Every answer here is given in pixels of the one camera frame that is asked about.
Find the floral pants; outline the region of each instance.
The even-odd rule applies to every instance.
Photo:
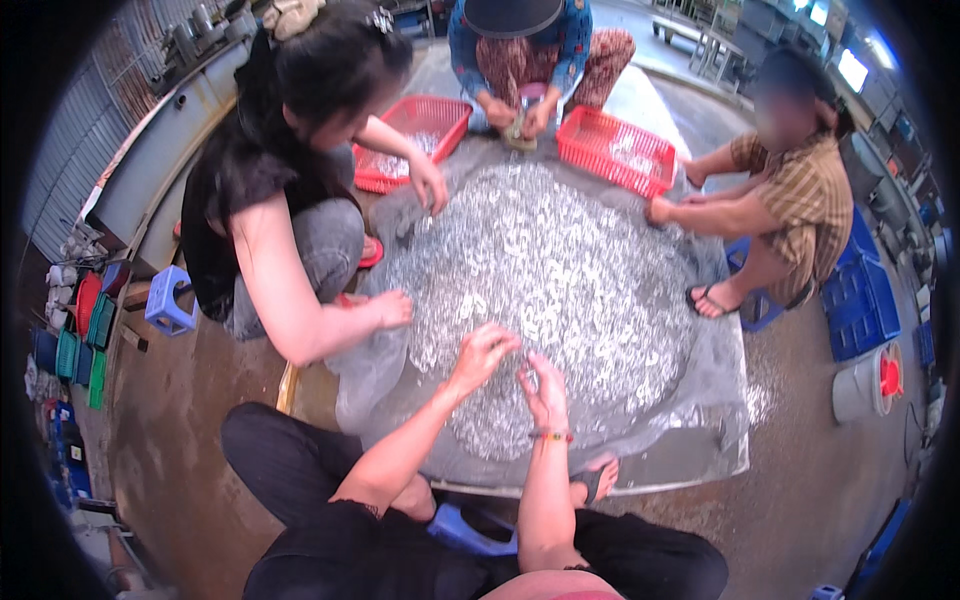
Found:
[[[572,103],[603,108],[620,73],[636,50],[633,37],[621,29],[593,32],[584,77],[573,93]],[[477,42],[477,66],[496,97],[512,108],[520,107],[519,89],[527,84],[549,82],[557,66],[560,45],[533,46],[526,37]]]

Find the person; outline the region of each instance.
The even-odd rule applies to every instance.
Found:
[[[827,73],[786,47],[764,61],[757,83],[756,131],[683,162],[697,187],[719,173],[749,171],[750,178],[679,205],[654,198],[646,206],[654,225],[674,222],[725,239],[751,236],[740,271],[687,290],[687,301],[708,318],[736,311],[757,288],[786,310],[802,305],[827,280],[850,237],[853,199],[837,139],[853,123],[839,110]]]
[[[366,452],[356,438],[323,431],[257,403],[234,407],[221,426],[228,462],[286,527],[252,568],[245,600],[394,598],[716,600],[727,565],[706,540],[607,516],[588,505],[607,495],[618,463],[601,457],[567,474],[564,377],[531,354],[535,388],[517,374],[533,415],[533,453],[520,498],[515,556],[485,558],[442,545],[418,469],[445,421],[520,348],[503,327],[468,333],[450,377],[408,421]]]
[[[513,125],[525,84],[547,84],[521,132],[546,130],[558,103],[603,108],[634,55],[625,30],[593,31],[589,0],[457,0],[447,35],[465,95],[499,131]]]
[[[208,318],[238,340],[267,336],[305,365],[411,320],[400,291],[341,296],[361,258],[382,255],[349,192],[348,142],[406,158],[434,214],[447,191],[426,154],[373,116],[400,91],[413,60],[389,14],[365,0],[293,4],[267,11],[236,71],[236,110],[187,179],[181,243]]]

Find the black pants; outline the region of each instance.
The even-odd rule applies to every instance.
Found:
[[[336,492],[363,453],[357,438],[323,431],[259,403],[232,409],[220,436],[237,475],[287,527],[311,524],[315,508]],[[716,600],[727,584],[726,561],[699,536],[636,515],[582,509],[576,517],[577,550],[627,598]],[[490,567],[516,571],[516,557],[505,558],[511,565],[494,561]]]

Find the brown striped shirt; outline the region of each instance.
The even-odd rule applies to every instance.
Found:
[[[774,155],[750,132],[730,147],[738,170],[756,174],[769,169],[756,192],[782,228],[759,239],[793,267],[786,279],[767,288],[775,301],[788,304],[811,278],[817,287],[827,280],[850,238],[853,195],[836,139],[818,133]]]

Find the black hat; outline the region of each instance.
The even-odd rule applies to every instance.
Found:
[[[466,0],[464,18],[483,37],[532,36],[557,20],[564,0]]]

